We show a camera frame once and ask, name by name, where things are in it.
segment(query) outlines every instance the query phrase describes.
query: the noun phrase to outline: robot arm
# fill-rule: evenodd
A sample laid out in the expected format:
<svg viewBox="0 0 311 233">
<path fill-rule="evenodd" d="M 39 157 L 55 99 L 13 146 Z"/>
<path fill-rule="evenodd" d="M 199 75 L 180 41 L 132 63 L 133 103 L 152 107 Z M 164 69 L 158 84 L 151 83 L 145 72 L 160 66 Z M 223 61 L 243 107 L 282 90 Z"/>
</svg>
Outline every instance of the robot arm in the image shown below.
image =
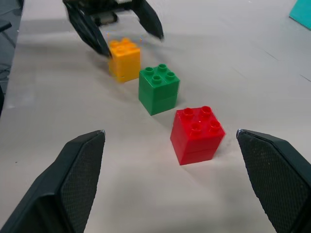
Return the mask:
<svg viewBox="0 0 311 233">
<path fill-rule="evenodd" d="M 146 0 L 63 0 L 68 18 L 81 39 L 97 53 L 110 56 L 100 26 L 118 21 L 116 12 L 132 10 L 151 35 L 164 38 L 161 22 Z"/>
</svg>

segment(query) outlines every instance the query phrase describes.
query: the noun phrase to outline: yellow lego block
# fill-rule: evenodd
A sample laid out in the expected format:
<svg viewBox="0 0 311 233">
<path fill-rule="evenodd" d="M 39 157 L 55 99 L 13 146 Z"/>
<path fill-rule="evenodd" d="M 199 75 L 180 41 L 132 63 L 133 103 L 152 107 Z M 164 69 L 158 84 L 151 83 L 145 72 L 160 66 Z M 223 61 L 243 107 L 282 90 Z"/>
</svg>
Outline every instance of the yellow lego block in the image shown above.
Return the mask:
<svg viewBox="0 0 311 233">
<path fill-rule="evenodd" d="M 124 83 L 137 79 L 140 72 L 140 48 L 129 38 L 111 41 L 109 48 L 112 54 L 109 71 L 117 81 Z"/>
</svg>

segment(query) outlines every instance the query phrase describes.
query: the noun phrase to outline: white table surface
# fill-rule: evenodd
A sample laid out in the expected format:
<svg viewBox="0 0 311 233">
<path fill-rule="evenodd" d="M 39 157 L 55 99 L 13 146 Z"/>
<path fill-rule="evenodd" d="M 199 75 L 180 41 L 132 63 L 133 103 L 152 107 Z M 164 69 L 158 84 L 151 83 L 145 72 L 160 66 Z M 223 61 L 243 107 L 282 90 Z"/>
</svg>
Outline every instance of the white table surface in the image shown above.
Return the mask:
<svg viewBox="0 0 311 233">
<path fill-rule="evenodd" d="M 133 14 L 103 29 L 142 36 L 142 67 L 181 79 L 175 109 L 150 116 L 138 80 L 116 83 L 67 22 L 61 0 L 27 0 L 0 120 L 0 226 L 71 139 L 105 129 L 86 233 L 275 233 L 249 182 L 236 130 L 288 140 L 311 161 L 311 32 L 294 0 L 154 0 L 165 42 Z M 227 135 L 216 157 L 179 166 L 176 109 L 209 105 Z"/>
</svg>

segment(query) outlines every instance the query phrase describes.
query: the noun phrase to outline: green lego block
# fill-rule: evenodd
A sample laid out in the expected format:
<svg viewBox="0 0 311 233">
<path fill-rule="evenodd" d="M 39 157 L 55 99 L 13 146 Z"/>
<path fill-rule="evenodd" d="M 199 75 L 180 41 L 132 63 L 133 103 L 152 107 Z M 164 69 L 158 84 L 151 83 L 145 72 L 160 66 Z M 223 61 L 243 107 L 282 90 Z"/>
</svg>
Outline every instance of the green lego block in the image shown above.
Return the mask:
<svg viewBox="0 0 311 233">
<path fill-rule="evenodd" d="M 177 93 L 166 99 L 153 101 L 147 93 L 139 89 L 138 98 L 148 113 L 155 115 L 174 108 L 177 102 Z"/>
<path fill-rule="evenodd" d="M 153 101 L 175 96 L 179 88 L 179 78 L 165 64 L 155 68 L 147 67 L 139 73 L 139 89 Z"/>
</svg>

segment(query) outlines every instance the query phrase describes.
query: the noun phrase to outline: toy block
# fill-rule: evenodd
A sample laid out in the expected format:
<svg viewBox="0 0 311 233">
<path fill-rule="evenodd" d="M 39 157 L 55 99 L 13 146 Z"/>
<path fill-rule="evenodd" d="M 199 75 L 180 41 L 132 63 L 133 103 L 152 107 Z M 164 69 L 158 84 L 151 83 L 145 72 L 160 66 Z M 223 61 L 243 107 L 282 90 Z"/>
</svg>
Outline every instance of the toy block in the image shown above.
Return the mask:
<svg viewBox="0 0 311 233">
<path fill-rule="evenodd" d="M 150 115 L 155 115 L 174 108 L 177 101 L 177 94 L 166 99 L 152 101 L 144 91 L 140 90 L 138 93 L 138 99 Z"/>
<path fill-rule="evenodd" d="M 165 64 L 147 67 L 139 73 L 138 98 L 150 115 L 175 107 L 179 78 Z"/>
<path fill-rule="evenodd" d="M 224 136 L 225 131 L 208 106 L 186 108 L 175 114 L 171 141 L 180 165 L 212 159 Z"/>
<path fill-rule="evenodd" d="M 129 38 L 111 41 L 109 44 L 112 58 L 109 60 L 109 71 L 120 83 L 139 77 L 140 48 Z"/>
<path fill-rule="evenodd" d="M 298 0 L 290 13 L 290 17 L 311 30 L 311 1 Z"/>
</svg>

